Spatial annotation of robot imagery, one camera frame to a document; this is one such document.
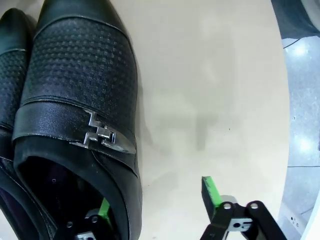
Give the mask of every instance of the screw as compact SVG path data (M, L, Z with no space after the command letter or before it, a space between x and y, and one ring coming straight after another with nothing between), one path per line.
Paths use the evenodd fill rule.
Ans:
M257 208L258 208L258 204L252 203L252 204L250 205L250 207L251 207L252 209L257 209Z
M66 227L69 229L69 228L72 228L72 226L73 226L74 224L73 224L73 222L72 221L68 221L67 223L66 223Z
M230 209L231 208L231 205L229 203L226 203L225 205L223 205L223 208L224 209Z
M94 216L94 217L91 219L91 222L93 222L94 224L95 224L96 222L98 222L98 217L97 217L97 216Z

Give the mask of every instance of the tile floor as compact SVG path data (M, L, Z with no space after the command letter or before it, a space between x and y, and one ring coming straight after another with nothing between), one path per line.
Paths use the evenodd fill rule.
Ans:
M308 222L320 189L320 38L303 38L284 49L284 56L291 125L283 201ZM280 210L279 219L283 217ZM280 226L288 240L301 238L289 221Z

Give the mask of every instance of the woven leather texture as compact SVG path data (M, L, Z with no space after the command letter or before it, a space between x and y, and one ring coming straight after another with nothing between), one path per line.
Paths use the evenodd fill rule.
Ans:
M28 66L25 51L0 55L0 126L12 130L20 105Z
M83 18L57 21L34 41L22 105L62 102L96 111L134 134L137 69L119 30Z

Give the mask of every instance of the beige table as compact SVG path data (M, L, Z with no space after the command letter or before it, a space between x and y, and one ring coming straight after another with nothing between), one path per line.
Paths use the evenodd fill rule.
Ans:
M17 2L7 1L10 7ZM18 7L37 18L41 5L29 2ZM271 2L112 2L141 76L140 239L201 237L209 223L201 176L212 176L220 193L240 204L263 201L276 218L287 171L289 91ZM9 4L0 6L4 12ZM1 224L0 238L12 240Z

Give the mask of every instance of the black shoe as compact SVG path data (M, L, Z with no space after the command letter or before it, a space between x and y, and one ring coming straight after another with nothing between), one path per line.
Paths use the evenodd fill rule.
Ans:
M106 199L113 234L139 238L137 84L133 49L108 1L44 2L14 125L14 168L61 228L97 214Z
M11 144L33 33L18 9L8 10L0 20L0 208L20 240L49 240L52 225L18 179Z

